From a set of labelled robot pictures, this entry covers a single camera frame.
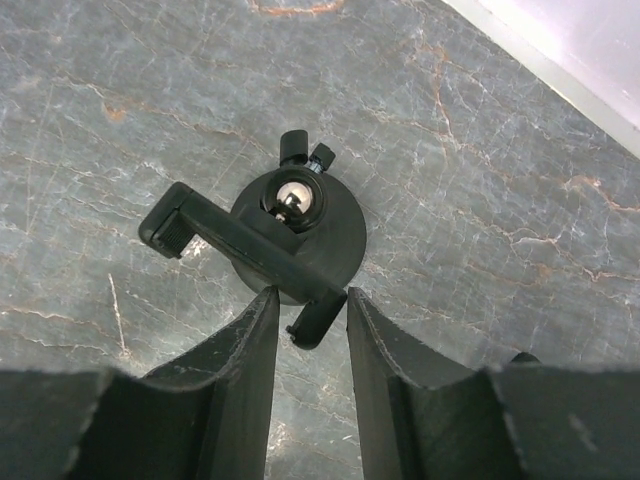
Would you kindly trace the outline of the black round-base clamp stand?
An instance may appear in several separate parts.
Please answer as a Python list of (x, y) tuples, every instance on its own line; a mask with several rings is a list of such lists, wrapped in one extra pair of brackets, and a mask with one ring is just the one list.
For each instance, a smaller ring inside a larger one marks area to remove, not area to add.
[(311, 147), (307, 131), (287, 131), (278, 167), (245, 187), (230, 210), (176, 182), (141, 222), (139, 237), (169, 259), (200, 237), (250, 289), (275, 286), (283, 303), (301, 306), (286, 330), (297, 347), (314, 349), (342, 309), (367, 243), (358, 201), (328, 173), (335, 158), (323, 143)]

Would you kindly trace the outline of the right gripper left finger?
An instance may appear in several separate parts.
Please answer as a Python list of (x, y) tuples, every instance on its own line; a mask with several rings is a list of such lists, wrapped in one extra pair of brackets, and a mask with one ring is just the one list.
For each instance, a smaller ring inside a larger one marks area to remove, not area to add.
[(279, 295), (263, 290), (191, 350), (134, 377), (1, 374), (5, 479), (260, 479), (271, 421)]

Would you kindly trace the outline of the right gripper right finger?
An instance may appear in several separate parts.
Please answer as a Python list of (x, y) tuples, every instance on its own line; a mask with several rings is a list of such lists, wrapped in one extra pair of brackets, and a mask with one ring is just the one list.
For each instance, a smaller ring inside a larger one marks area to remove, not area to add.
[(348, 298), (368, 479), (635, 479), (639, 371), (554, 366), (528, 353), (469, 369)]

